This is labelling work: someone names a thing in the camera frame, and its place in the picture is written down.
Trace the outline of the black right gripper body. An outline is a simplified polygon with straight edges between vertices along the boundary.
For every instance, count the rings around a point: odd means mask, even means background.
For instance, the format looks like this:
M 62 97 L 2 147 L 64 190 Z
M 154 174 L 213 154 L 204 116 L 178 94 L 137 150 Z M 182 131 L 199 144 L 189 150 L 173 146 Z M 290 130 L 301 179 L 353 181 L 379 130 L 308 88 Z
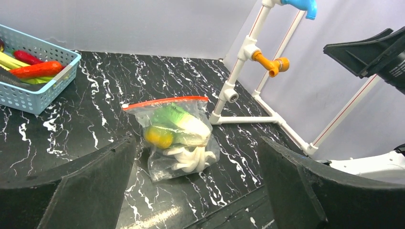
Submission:
M 327 44 L 323 53 L 359 78 L 378 75 L 405 93 L 405 28 L 390 28 L 356 42 Z

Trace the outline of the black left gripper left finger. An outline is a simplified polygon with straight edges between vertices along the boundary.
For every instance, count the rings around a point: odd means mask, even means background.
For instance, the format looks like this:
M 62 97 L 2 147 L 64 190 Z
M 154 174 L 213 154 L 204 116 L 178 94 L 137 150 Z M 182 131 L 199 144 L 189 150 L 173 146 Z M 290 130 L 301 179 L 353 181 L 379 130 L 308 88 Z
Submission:
M 113 229 L 134 163 L 124 136 L 47 171 L 0 184 L 3 229 Z

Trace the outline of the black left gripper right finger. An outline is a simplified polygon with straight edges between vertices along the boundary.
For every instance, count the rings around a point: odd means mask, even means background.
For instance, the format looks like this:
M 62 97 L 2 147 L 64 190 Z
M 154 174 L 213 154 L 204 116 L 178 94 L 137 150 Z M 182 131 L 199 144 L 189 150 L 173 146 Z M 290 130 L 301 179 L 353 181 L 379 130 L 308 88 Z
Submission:
M 348 174 L 262 137 L 258 159 L 279 229 L 402 229 L 405 187 Z

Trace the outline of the green yellow mango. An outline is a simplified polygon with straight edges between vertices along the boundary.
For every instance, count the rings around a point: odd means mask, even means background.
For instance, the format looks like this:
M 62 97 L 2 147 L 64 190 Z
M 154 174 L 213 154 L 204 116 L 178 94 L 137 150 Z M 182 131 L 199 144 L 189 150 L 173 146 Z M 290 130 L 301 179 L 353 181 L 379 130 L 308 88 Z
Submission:
M 148 126 L 144 132 L 144 138 L 150 144 L 161 148 L 169 148 L 174 141 L 174 133 L 161 126 Z

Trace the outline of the white toy dumpling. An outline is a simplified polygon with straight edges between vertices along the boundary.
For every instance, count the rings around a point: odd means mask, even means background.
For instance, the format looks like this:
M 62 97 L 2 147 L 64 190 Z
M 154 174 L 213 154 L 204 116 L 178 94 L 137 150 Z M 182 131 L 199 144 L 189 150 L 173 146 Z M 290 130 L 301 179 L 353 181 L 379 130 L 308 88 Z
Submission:
M 213 151 L 206 151 L 205 147 L 198 146 L 193 151 L 185 148 L 171 148 L 163 151 L 165 156 L 174 156 L 176 162 L 171 169 L 182 170 L 185 173 L 202 172 L 205 168 L 219 160 Z

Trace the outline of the clear zip bag orange zipper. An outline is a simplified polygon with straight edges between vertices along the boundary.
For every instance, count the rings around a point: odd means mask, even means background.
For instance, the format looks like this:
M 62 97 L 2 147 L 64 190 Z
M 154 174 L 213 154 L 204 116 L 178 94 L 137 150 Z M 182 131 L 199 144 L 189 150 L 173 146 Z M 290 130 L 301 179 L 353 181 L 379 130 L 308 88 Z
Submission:
M 123 104 L 142 127 L 150 146 L 153 183 L 201 173 L 220 160 L 220 147 L 206 115 L 208 97 L 180 96 Z

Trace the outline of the green lettuce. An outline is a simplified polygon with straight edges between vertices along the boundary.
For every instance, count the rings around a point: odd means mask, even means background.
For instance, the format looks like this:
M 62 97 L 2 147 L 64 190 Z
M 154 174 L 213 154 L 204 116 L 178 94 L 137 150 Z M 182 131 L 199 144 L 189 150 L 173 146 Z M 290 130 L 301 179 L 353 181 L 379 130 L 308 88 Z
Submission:
M 157 108 L 150 121 L 172 131 L 173 143 L 178 145 L 205 146 L 211 136 L 211 128 L 207 124 L 176 103 Z

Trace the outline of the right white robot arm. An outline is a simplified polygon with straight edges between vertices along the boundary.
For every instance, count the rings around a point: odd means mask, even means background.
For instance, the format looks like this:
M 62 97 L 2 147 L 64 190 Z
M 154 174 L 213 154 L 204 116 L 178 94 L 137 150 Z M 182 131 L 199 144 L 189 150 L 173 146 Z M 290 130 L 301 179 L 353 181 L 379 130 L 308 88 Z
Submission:
M 339 63 L 354 76 L 367 82 L 339 111 L 313 143 L 318 146 L 342 122 L 353 108 L 367 95 L 379 80 L 383 80 L 401 94 L 405 93 L 405 29 L 387 28 L 370 38 L 327 44 L 323 53 Z M 326 160 L 324 164 L 369 179 L 404 178 L 405 145 L 392 151 L 358 159 Z

